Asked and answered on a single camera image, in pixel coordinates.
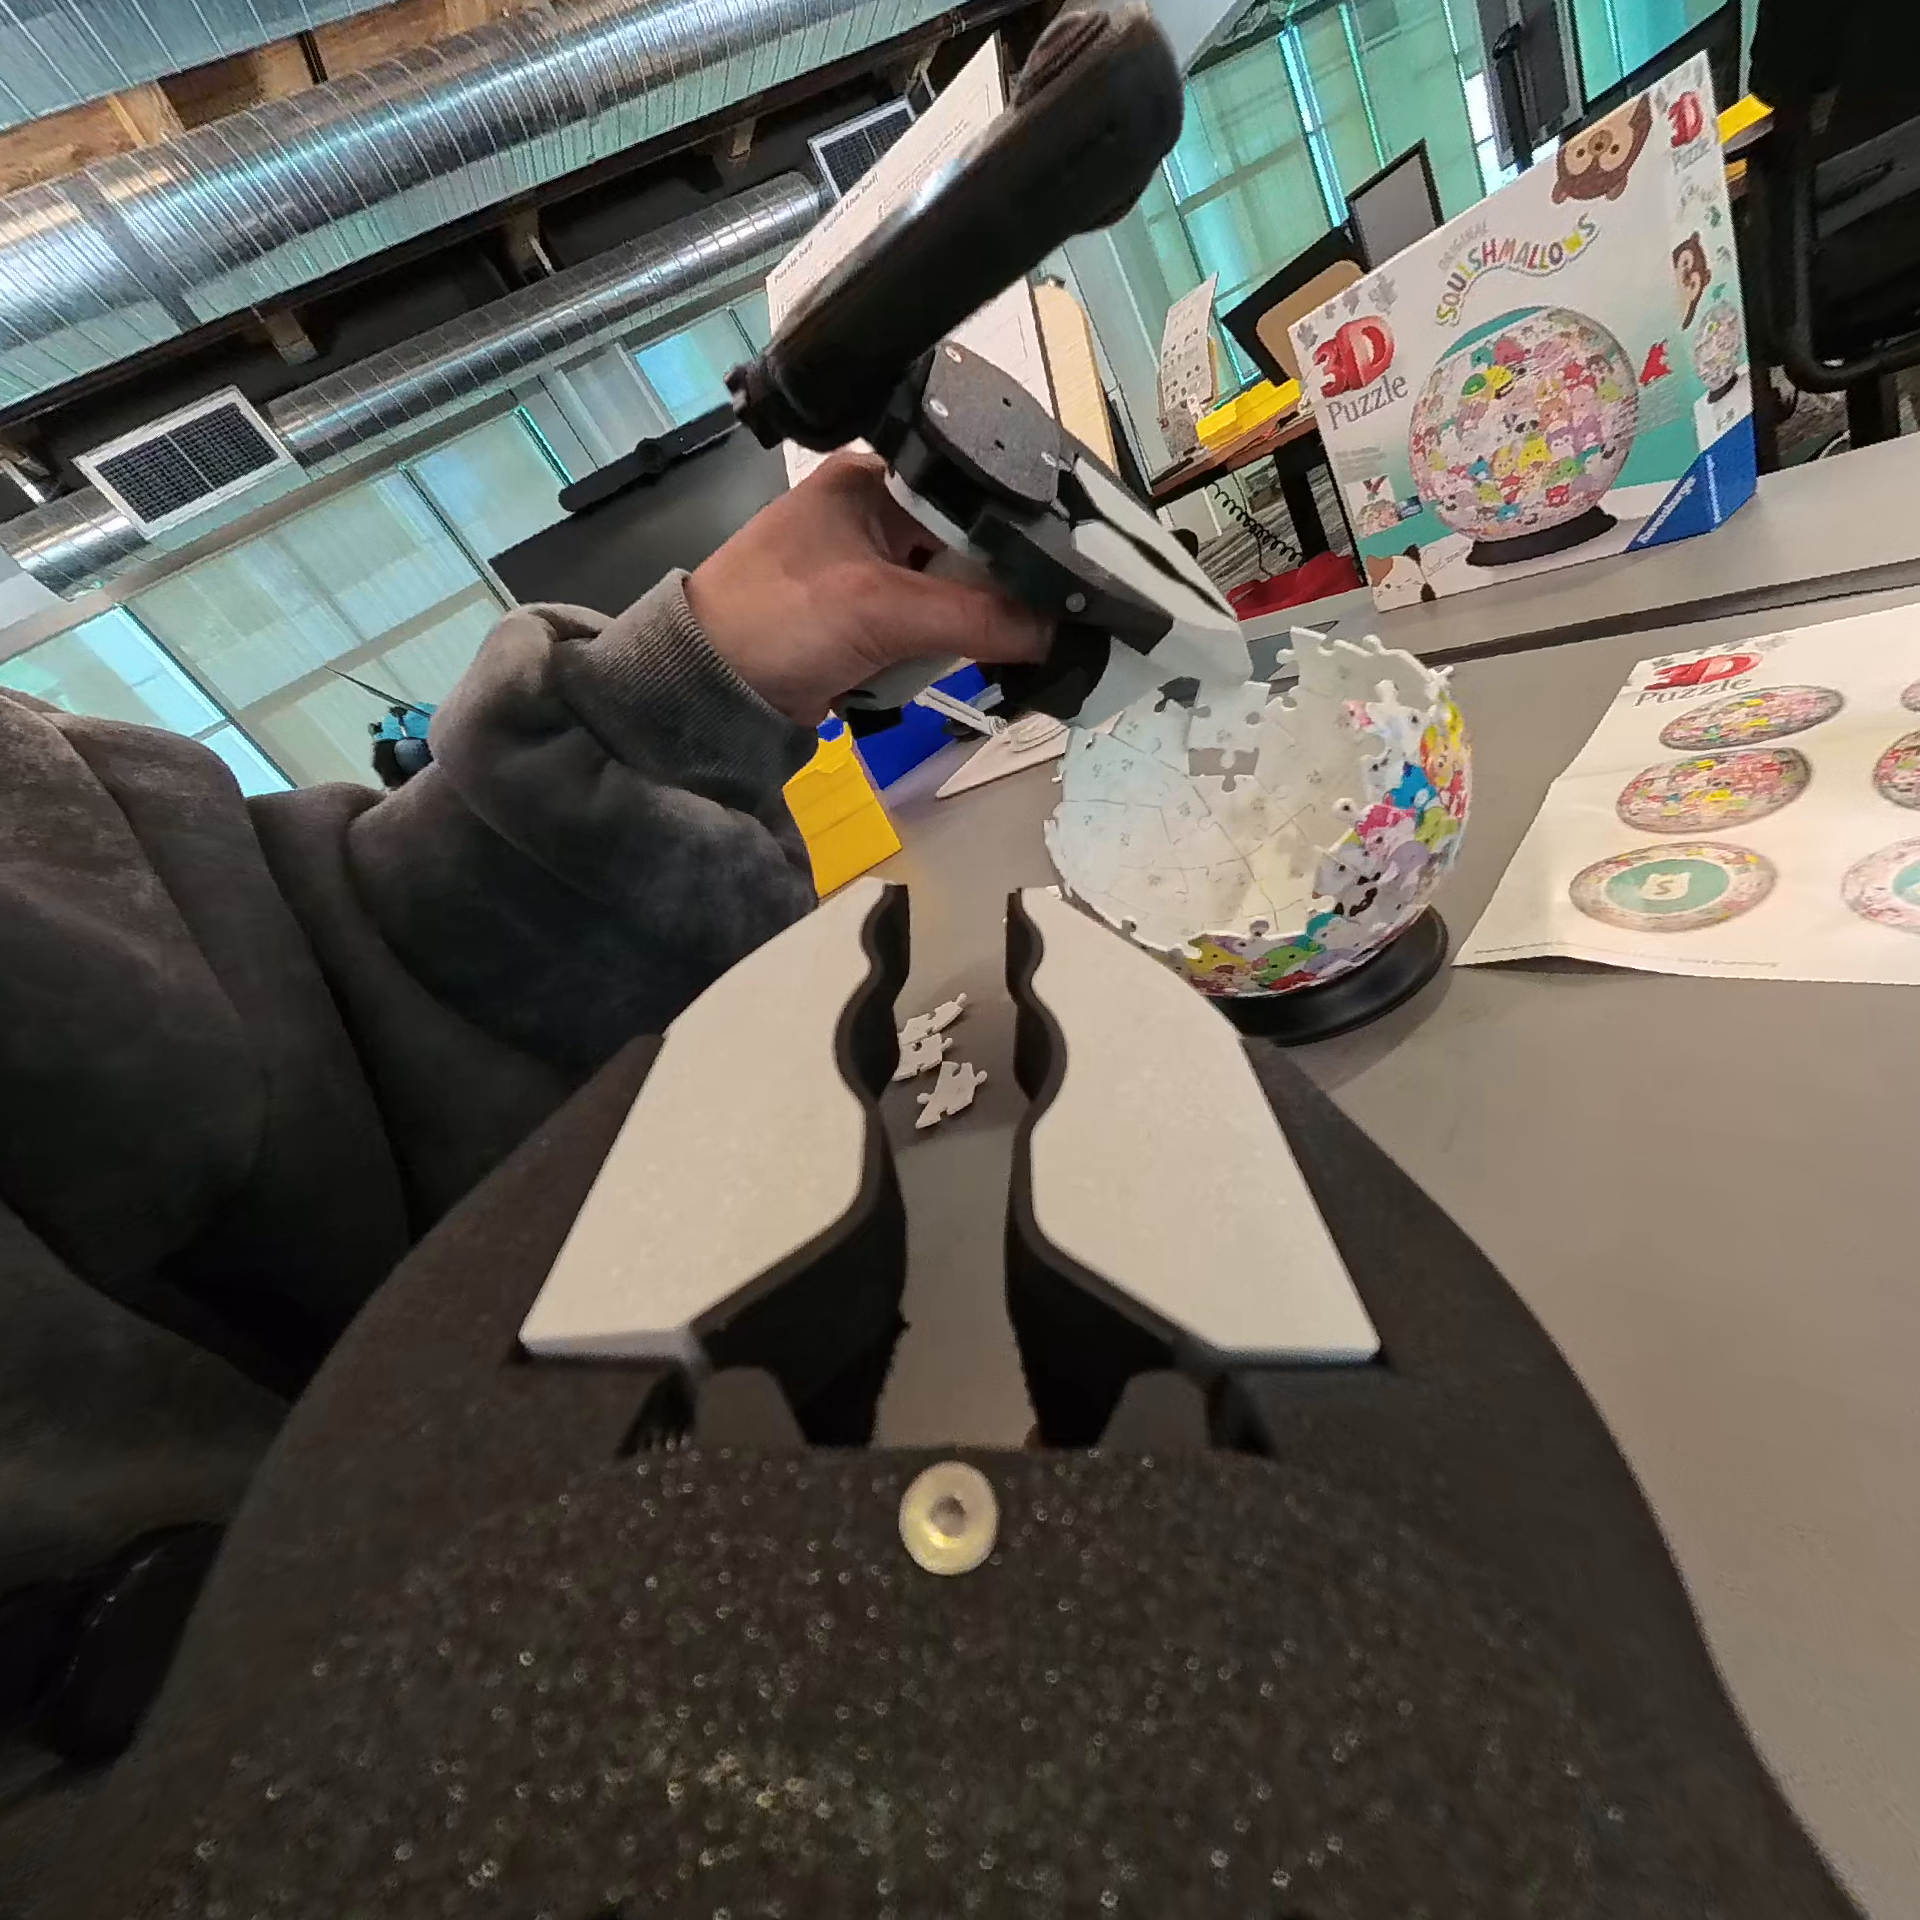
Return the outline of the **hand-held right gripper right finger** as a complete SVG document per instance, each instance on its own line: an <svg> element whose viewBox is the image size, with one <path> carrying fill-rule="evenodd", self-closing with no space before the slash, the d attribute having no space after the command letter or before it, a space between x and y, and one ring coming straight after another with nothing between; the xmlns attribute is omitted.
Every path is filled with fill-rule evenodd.
<svg viewBox="0 0 1920 1920"><path fill-rule="evenodd" d="M1048 890L1007 895L1015 1128L1002 1295L1042 1444L1094 1444L1129 1386L1381 1360L1241 1036Z"/></svg>

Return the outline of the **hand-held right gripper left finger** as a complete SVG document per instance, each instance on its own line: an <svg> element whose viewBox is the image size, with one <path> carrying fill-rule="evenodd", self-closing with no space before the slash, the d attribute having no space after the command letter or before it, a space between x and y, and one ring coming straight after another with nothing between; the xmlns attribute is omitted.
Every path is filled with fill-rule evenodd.
<svg viewBox="0 0 1920 1920"><path fill-rule="evenodd" d="M810 1444L869 1444L904 1330L879 1099L910 967L897 883L855 880L662 1032L519 1323L519 1355L706 1386L761 1372Z"/></svg>

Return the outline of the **colourful puzzle ball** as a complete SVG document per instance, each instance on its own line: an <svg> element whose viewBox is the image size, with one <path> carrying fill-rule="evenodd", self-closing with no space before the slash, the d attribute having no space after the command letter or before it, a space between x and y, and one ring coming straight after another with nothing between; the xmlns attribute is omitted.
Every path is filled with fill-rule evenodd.
<svg viewBox="0 0 1920 1920"><path fill-rule="evenodd" d="M1471 741L1451 669L1293 631L1293 678L1167 684L1067 726L1062 893L1218 1002L1355 975L1462 847Z"/></svg>

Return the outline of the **black round ball stand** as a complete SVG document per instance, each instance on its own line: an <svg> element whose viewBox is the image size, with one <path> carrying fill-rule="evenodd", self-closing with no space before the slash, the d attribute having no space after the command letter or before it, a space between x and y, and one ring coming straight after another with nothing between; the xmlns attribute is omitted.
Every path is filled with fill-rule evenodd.
<svg viewBox="0 0 1920 1920"><path fill-rule="evenodd" d="M1289 992L1211 996L1243 1038L1299 1050L1338 1039L1376 1024L1416 998L1449 960L1449 926L1426 906L1353 972Z"/></svg>

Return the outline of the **colourful puzzle box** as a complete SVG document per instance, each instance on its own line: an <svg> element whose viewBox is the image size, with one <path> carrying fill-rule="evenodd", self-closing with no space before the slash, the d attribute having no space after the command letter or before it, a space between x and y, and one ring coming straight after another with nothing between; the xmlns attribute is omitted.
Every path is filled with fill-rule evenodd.
<svg viewBox="0 0 1920 1920"><path fill-rule="evenodd" d="M1712 62L1299 316L1377 610L1719 531L1758 488Z"/></svg>

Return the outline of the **puzzle instruction leaflet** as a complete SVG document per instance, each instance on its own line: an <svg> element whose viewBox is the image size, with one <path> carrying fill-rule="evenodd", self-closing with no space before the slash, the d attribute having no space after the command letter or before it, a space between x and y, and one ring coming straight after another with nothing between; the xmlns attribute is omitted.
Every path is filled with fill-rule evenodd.
<svg viewBox="0 0 1920 1920"><path fill-rule="evenodd" d="M1462 967L1917 981L1917 613L1632 668Z"/></svg>

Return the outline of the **person's left hand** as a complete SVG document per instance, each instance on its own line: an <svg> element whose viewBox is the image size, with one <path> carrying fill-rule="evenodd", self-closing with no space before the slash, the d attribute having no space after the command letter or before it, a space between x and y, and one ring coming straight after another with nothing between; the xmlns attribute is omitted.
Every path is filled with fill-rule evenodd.
<svg viewBox="0 0 1920 1920"><path fill-rule="evenodd" d="M718 658L803 730L893 664L1027 664L1054 642L994 582L933 574L938 547L883 480L878 454L837 451L686 579Z"/></svg>

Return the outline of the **white paper sign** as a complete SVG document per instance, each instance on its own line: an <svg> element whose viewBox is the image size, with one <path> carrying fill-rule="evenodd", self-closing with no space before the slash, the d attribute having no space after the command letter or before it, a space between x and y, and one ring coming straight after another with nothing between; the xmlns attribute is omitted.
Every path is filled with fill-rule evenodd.
<svg viewBox="0 0 1920 1920"><path fill-rule="evenodd" d="M778 328L802 296L897 204L910 202L926 180L981 138L1002 107L1000 43L998 37L990 37L930 107L915 115L911 127L901 133L897 142L878 155L874 165L769 270L763 291L771 328ZM1026 278L1017 278L982 304L952 332L952 339L1009 375L1046 416L1054 416L1039 320Z"/></svg>

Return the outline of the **white air vent grille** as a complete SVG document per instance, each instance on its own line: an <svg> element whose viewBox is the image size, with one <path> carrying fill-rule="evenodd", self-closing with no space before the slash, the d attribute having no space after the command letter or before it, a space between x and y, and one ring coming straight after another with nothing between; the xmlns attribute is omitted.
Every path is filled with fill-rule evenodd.
<svg viewBox="0 0 1920 1920"><path fill-rule="evenodd" d="M223 388L86 447L75 467L152 539L294 474L296 456L247 395Z"/></svg>
<svg viewBox="0 0 1920 1920"><path fill-rule="evenodd" d="M842 199L914 124L914 106L906 98L893 98L810 135L806 149L829 199Z"/></svg>

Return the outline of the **blue plastic bin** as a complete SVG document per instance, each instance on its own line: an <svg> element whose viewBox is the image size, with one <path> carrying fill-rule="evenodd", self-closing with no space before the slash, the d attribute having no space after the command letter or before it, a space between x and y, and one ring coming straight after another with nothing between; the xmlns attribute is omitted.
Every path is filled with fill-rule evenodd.
<svg viewBox="0 0 1920 1920"><path fill-rule="evenodd" d="M845 719L855 741L855 754L878 791L897 783L952 742L973 747L990 735L990 718L998 701L998 691L976 663L955 668L927 691L938 692L947 707L971 709L981 718L981 724L971 724L946 707L926 707L919 700L896 711L848 714Z"/></svg>

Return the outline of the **wooden desk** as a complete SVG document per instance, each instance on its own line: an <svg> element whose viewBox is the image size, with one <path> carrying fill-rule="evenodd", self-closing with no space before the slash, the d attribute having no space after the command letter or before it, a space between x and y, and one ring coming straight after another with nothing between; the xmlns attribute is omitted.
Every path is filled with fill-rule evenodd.
<svg viewBox="0 0 1920 1920"><path fill-rule="evenodd" d="M1233 438L1215 445L1202 443L1197 451L1183 454L1146 483L1146 498L1154 507L1166 507L1190 491L1218 485L1230 474L1254 467L1262 460L1272 460L1281 447L1302 442L1315 443L1315 420L1310 408L1296 405Z"/></svg>

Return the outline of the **black computer monitor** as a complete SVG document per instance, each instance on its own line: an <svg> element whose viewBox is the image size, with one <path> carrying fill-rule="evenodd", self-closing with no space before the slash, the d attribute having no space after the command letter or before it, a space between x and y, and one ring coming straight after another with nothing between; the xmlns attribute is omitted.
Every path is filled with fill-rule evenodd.
<svg viewBox="0 0 1920 1920"><path fill-rule="evenodd" d="M1401 251L1441 229L1446 213L1438 195L1423 140L1391 158L1346 195L1346 229L1365 271L1377 271Z"/></svg>

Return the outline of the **black office chair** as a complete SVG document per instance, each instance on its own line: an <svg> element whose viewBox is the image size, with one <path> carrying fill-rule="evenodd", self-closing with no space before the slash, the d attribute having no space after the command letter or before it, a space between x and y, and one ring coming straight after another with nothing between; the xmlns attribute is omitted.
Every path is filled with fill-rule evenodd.
<svg viewBox="0 0 1920 1920"><path fill-rule="evenodd" d="M1915 376L1917 4L1760 2L1744 259L1760 359L1845 398L1849 447L1899 434Z"/></svg>

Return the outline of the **small metal ventilation duct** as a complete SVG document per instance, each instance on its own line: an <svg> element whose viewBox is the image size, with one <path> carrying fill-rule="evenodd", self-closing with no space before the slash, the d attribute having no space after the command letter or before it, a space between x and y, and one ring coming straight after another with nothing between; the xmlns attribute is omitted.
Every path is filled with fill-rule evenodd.
<svg viewBox="0 0 1920 1920"><path fill-rule="evenodd" d="M778 174L255 408L294 452L291 474L335 471L582 352L675 328L730 302L761 283L826 206L815 176ZM143 539L85 485L3 522L3 591L31 582L27 604L39 607L106 581L169 535Z"/></svg>

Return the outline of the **large metal ventilation duct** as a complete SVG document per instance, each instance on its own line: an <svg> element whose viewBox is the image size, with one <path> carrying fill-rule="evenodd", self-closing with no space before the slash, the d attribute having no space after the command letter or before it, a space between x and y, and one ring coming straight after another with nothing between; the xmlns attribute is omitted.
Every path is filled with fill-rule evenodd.
<svg viewBox="0 0 1920 1920"><path fill-rule="evenodd" d="M829 63L933 2L557 4L3 195L3 405Z"/></svg>

